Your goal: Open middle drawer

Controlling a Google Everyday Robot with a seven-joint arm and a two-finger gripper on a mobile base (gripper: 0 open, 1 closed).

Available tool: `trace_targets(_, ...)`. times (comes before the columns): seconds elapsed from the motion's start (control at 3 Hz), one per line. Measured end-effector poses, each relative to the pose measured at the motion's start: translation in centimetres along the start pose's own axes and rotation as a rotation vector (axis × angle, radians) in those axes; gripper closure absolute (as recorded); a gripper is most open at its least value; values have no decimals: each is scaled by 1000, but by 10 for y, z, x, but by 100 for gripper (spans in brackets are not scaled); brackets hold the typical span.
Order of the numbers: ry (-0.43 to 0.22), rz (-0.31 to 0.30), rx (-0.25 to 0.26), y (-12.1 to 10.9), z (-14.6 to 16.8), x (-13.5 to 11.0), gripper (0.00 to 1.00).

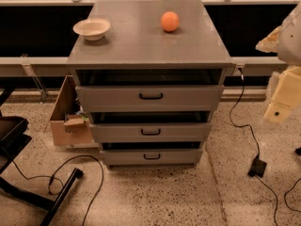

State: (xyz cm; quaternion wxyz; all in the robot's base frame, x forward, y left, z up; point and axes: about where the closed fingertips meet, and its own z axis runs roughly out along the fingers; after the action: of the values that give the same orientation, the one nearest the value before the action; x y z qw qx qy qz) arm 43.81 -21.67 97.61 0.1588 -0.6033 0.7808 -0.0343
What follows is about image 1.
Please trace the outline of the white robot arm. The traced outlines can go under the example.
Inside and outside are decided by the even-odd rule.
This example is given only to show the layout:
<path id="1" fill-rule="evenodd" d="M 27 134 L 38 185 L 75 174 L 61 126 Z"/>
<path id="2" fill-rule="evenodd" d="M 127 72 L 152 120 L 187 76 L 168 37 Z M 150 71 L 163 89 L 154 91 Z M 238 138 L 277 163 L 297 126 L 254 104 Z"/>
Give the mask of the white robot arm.
<path id="1" fill-rule="evenodd" d="M 301 2 L 267 37 L 260 40 L 256 49 L 276 53 L 289 67 L 278 76 L 277 86 L 264 118 L 272 123 L 284 122 L 292 111 L 301 105 Z"/>

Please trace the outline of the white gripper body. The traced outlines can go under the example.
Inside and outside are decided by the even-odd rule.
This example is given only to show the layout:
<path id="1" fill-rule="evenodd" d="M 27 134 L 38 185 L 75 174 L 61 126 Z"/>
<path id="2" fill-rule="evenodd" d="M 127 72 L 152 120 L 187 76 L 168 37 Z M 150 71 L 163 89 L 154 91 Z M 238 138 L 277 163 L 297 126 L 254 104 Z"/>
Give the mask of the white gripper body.
<path id="1" fill-rule="evenodd" d="M 282 123 L 299 105 L 301 105 L 301 67 L 293 66 L 278 77 L 277 86 L 263 117 L 271 123 Z"/>

